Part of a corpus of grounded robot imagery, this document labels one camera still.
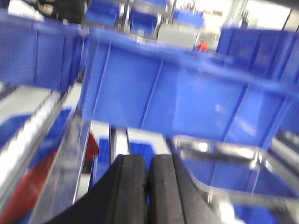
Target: red object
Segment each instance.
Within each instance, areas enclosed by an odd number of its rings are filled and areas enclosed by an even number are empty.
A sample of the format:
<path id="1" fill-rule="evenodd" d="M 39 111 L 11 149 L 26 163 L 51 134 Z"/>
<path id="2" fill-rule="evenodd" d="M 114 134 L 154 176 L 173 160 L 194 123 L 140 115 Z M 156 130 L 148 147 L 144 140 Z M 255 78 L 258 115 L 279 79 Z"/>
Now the red object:
<path id="1" fill-rule="evenodd" d="M 99 154 L 99 146 L 92 134 L 89 134 L 84 162 L 89 162 L 95 155 Z"/>
<path id="2" fill-rule="evenodd" d="M 207 52 L 207 42 L 206 41 L 200 42 L 200 44 L 197 46 L 197 50 Z"/>
<path id="3" fill-rule="evenodd" d="M 56 153 L 57 150 L 41 160 L 21 179 L 12 198 L 0 217 L 0 224 L 13 224 L 15 221 L 33 210 L 43 189 Z M 85 162 L 92 160 L 93 156 L 96 154 L 99 154 L 99 147 L 93 135 L 89 134 Z"/>

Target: stacked blue bins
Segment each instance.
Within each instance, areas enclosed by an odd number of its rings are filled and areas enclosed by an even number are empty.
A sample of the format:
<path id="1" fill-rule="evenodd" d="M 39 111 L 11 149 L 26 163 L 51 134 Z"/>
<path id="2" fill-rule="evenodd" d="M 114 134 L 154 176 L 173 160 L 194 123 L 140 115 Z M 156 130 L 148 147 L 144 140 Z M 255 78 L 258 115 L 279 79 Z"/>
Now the stacked blue bins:
<path id="1" fill-rule="evenodd" d="M 129 23 L 131 31 L 143 30 L 144 34 L 151 36 L 157 25 L 157 15 L 142 13 L 135 9 L 130 10 Z"/>
<path id="2" fill-rule="evenodd" d="M 204 18 L 202 14 L 190 12 L 187 10 L 176 10 L 173 19 L 177 23 L 201 28 L 204 25 Z"/>
<path id="3" fill-rule="evenodd" d="M 217 52 L 253 74 L 298 86 L 299 34 L 288 31 L 224 29 Z M 299 134 L 299 103 L 294 102 L 280 130 Z"/>
<path id="4" fill-rule="evenodd" d="M 33 157 L 29 165 L 29 169 L 35 167 L 40 161 L 45 159 L 54 150 L 58 149 L 72 113 L 72 109 L 63 109 L 60 112 L 49 133 L 47 134 L 41 146 L 39 147 L 37 153 Z M 0 125 L 0 148 L 2 148 L 5 145 L 5 143 L 17 132 L 17 130 L 22 125 L 24 125 L 24 123 L 30 116 L 31 114 L 15 115 L 6 119 Z M 27 224 L 29 222 L 30 216 L 31 212 L 29 212 L 23 218 L 18 220 L 16 224 Z"/>
<path id="5" fill-rule="evenodd" d="M 67 91 L 77 78 L 86 30 L 0 11 L 0 81 Z"/>
<path id="6" fill-rule="evenodd" d="M 83 117 L 268 148 L 298 89 L 207 58 L 92 29 Z"/>
<path id="7" fill-rule="evenodd" d="M 114 27 L 120 17 L 120 6 L 118 3 L 94 0 L 88 6 L 85 18 L 88 21 Z"/>
<path id="8" fill-rule="evenodd" d="M 95 156 L 93 161 L 90 187 L 94 186 L 109 168 L 109 140 L 99 139 L 98 142 L 100 153 L 98 156 Z M 146 168 L 147 171 L 149 171 L 150 162 L 154 156 L 151 145 L 139 142 L 130 142 L 130 151 L 132 154 L 141 154 L 144 156 Z"/>

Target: orange object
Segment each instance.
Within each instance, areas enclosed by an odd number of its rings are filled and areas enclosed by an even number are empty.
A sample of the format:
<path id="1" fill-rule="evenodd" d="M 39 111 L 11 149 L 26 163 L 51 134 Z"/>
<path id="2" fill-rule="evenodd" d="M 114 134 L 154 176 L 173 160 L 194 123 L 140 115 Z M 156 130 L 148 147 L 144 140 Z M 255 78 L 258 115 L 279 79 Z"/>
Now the orange object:
<path id="1" fill-rule="evenodd" d="M 207 52 L 207 42 L 206 41 L 200 42 L 200 44 L 197 46 L 197 50 Z"/>

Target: dark clothing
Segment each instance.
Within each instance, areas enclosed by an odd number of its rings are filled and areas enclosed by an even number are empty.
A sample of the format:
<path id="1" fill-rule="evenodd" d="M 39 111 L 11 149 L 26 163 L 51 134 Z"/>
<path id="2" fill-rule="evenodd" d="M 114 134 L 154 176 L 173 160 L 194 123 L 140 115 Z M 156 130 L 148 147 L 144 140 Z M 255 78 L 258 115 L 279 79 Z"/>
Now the dark clothing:
<path id="1" fill-rule="evenodd" d="M 53 12 L 49 16 L 38 9 L 38 3 L 53 6 Z M 71 23 L 80 24 L 84 17 L 84 0 L 38 0 L 35 9 L 43 16 L 56 20 L 68 20 Z"/>

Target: metal tray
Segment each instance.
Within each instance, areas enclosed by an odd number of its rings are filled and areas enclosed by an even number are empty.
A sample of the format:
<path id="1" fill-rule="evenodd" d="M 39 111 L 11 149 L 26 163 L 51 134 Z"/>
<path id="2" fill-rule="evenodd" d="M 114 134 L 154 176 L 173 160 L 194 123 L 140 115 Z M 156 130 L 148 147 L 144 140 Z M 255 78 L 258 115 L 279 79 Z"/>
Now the metal tray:
<path id="1" fill-rule="evenodd" d="M 172 143 L 224 223 L 299 223 L 299 179 L 265 150 L 187 136 Z"/>

